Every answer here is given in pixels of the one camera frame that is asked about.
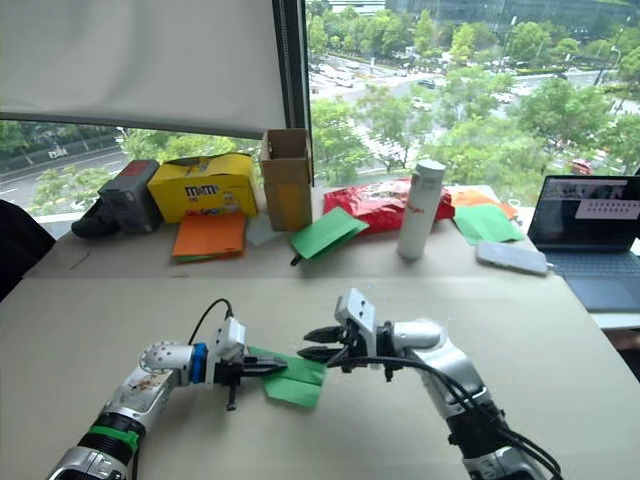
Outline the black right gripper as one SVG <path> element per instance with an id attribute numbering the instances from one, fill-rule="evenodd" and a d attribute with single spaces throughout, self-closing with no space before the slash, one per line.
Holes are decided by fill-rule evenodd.
<path id="1" fill-rule="evenodd" d="M 371 329 L 362 326 L 355 321 L 347 321 L 344 328 L 342 326 L 326 326 L 314 329 L 304 335 L 305 341 L 315 343 L 343 343 L 344 347 L 310 346 L 298 351 L 298 355 L 312 362 L 330 362 L 332 359 L 340 358 L 349 360 L 349 363 L 340 367 L 343 373 L 351 373 L 357 368 L 367 368 L 363 361 L 356 361 L 356 358 L 368 356 L 368 341 L 371 340 Z"/>

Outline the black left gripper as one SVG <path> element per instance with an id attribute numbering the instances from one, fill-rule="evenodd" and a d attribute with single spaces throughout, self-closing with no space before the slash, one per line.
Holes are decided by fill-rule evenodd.
<path id="1" fill-rule="evenodd" d="M 286 360 L 275 356 L 238 355 L 230 360 L 220 360 L 215 364 L 213 383 L 229 389 L 227 411 L 237 408 L 237 389 L 243 377 L 266 377 L 286 371 Z"/>

